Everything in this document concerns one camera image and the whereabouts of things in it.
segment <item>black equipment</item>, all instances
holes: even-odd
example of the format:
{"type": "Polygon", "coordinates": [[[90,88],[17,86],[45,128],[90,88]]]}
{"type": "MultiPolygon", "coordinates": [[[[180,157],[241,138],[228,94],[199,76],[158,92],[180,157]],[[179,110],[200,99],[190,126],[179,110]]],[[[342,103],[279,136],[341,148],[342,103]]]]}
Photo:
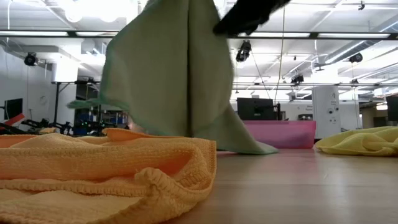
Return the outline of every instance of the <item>black equipment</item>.
{"type": "Polygon", "coordinates": [[[387,114],[389,121],[398,121],[398,96],[388,96],[387,101],[387,114]]]}
{"type": "Polygon", "coordinates": [[[39,60],[36,57],[36,53],[28,53],[25,60],[25,65],[34,67],[39,63],[39,60]]]}
{"type": "Polygon", "coordinates": [[[74,133],[79,133],[79,135],[85,136],[102,136],[102,130],[105,128],[117,128],[117,125],[113,123],[107,123],[103,120],[101,121],[87,121],[80,120],[79,123],[73,128],[74,133]]]}
{"type": "Polygon", "coordinates": [[[244,40],[241,47],[236,54],[236,61],[237,62],[244,62],[250,56],[251,51],[251,44],[249,40],[244,40]]]}
{"type": "Polygon", "coordinates": [[[40,129],[40,128],[48,128],[50,125],[50,122],[44,118],[41,120],[41,122],[33,121],[31,119],[26,119],[21,124],[28,125],[35,129],[40,129]]]}
{"type": "Polygon", "coordinates": [[[350,84],[359,84],[359,81],[358,81],[358,79],[356,78],[356,79],[353,79],[353,80],[351,80],[350,81],[350,84]]]}
{"type": "Polygon", "coordinates": [[[58,128],[61,134],[70,135],[70,130],[72,129],[72,126],[70,126],[70,122],[67,121],[65,124],[50,123],[49,128],[58,128]]]}
{"type": "Polygon", "coordinates": [[[238,98],[238,115],[243,121],[281,120],[280,104],[274,106],[271,99],[238,98]]]}
{"type": "Polygon", "coordinates": [[[363,56],[362,56],[361,53],[358,53],[358,54],[356,54],[356,55],[350,57],[348,60],[349,60],[349,62],[351,62],[351,63],[354,63],[354,62],[359,63],[359,62],[362,62],[363,56]]]}
{"type": "Polygon", "coordinates": [[[292,81],[291,81],[291,83],[298,83],[298,84],[300,84],[302,82],[304,82],[303,75],[297,75],[296,77],[293,77],[292,81]]]}
{"type": "Polygon", "coordinates": [[[10,119],[15,116],[18,116],[22,113],[23,99],[15,99],[15,100],[6,100],[4,102],[4,106],[1,108],[4,109],[4,119],[10,119]]]}
{"type": "Polygon", "coordinates": [[[6,125],[3,123],[0,123],[0,135],[2,134],[28,134],[26,131],[23,131],[19,128],[10,126],[10,125],[6,125]]]}
{"type": "Polygon", "coordinates": [[[269,16],[290,0],[238,0],[227,15],[215,25],[215,34],[251,34],[258,25],[269,20],[269,16]]]}

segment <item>fluorescent light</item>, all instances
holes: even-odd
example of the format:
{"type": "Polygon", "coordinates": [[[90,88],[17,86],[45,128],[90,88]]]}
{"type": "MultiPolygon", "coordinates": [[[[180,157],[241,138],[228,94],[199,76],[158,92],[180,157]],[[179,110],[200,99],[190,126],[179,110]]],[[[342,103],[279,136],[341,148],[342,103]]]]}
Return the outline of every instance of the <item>fluorescent light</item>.
{"type": "Polygon", "coordinates": [[[43,37],[56,37],[56,36],[68,36],[66,32],[60,31],[0,31],[0,36],[43,36],[43,37]]]}
{"type": "Polygon", "coordinates": [[[101,16],[101,20],[104,22],[114,22],[117,18],[118,18],[118,16],[108,14],[108,13],[101,16]]]}
{"type": "Polygon", "coordinates": [[[80,37],[114,37],[118,34],[118,31],[109,32],[76,32],[76,35],[80,37]]]}
{"type": "Polygon", "coordinates": [[[319,38],[387,38],[390,34],[319,34],[319,38]]]}
{"type": "Polygon", "coordinates": [[[65,17],[69,22],[79,22],[83,16],[77,9],[68,9],[65,11],[65,17]]]}
{"type": "Polygon", "coordinates": [[[388,110],[388,106],[387,105],[377,105],[376,109],[377,110],[388,110]]]}
{"type": "Polygon", "coordinates": [[[241,34],[240,37],[301,37],[306,38],[310,36],[310,33],[295,33],[295,32],[253,32],[250,35],[241,34]]]}

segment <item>ceiling light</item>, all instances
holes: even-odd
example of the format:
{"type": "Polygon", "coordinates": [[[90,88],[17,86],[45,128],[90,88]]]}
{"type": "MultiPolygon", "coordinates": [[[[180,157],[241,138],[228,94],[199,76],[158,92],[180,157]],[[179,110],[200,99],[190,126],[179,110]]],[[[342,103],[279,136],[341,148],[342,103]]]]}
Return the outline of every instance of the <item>ceiling light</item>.
{"type": "Polygon", "coordinates": [[[118,31],[109,32],[76,32],[76,35],[80,37],[114,37],[118,34],[118,31]]]}
{"type": "Polygon", "coordinates": [[[319,38],[387,38],[390,34],[332,34],[332,33],[321,33],[318,35],[319,38]]]}
{"type": "Polygon", "coordinates": [[[106,13],[101,16],[101,20],[104,22],[114,22],[118,17],[115,15],[112,15],[112,13],[106,13]]]}
{"type": "Polygon", "coordinates": [[[79,22],[83,16],[77,9],[68,9],[65,11],[65,17],[69,22],[79,22]]]}
{"type": "Polygon", "coordinates": [[[16,36],[16,37],[23,37],[23,36],[42,36],[42,37],[57,37],[57,36],[62,36],[66,37],[68,36],[68,33],[66,32],[59,32],[59,31],[12,31],[12,30],[5,30],[5,31],[0,31],[0,37],[11,37],[11,36],[16,36]]]}
{"type": "Polygon", "coordinates": [[[310,36],[310,33],[296,33],[296,32],[253,32],[250,35],[240,34],[241,37],[298,37],[306,38],[310,36]]]}
{"type": "Polygon", "coordinates": [[[45,4],[42,0],[12,0],[12,2],[23,3],[25,5],[32,6],[32,7],[45,6],[45,4]]]}
{"type": "Polygon", "coordinates": [[[388,106],[387,105],[377,105],[376,109],[377,110],[388,110],[388,106]]]}

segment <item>white machine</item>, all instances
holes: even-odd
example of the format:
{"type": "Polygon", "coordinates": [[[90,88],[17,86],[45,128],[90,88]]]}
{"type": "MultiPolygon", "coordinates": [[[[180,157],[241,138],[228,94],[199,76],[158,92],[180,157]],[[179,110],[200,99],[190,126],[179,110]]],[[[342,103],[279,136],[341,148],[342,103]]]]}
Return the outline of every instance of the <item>white machine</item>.
{"type": "Polygon", "coordinates": [[[317,122],[315,138],[323,139],[341,132],[337,86],[312,89],[313,119],[317,122]]]}

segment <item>computer monitor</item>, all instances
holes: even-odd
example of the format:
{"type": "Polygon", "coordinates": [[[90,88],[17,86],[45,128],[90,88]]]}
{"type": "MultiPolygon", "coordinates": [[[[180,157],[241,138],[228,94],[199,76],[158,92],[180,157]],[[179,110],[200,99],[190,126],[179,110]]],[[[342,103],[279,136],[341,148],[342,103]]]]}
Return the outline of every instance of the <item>computer monitor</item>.
{"type": "Polygon", "coordinates": [[[11,119],[22,113],[23,99],[6,100],[4,102],[4,119],[11,119]]]}
{"type": "Polygon", "coordinates": [[[259,98],[238,98],[238,116],[243,121],[275,120],[274,101],[259,98]]]}
{"type": "Polygon", "coordinates": [[[387,114],[389,121],[398,121],[398,96],[388,96],[387,101],[387,114]]]}

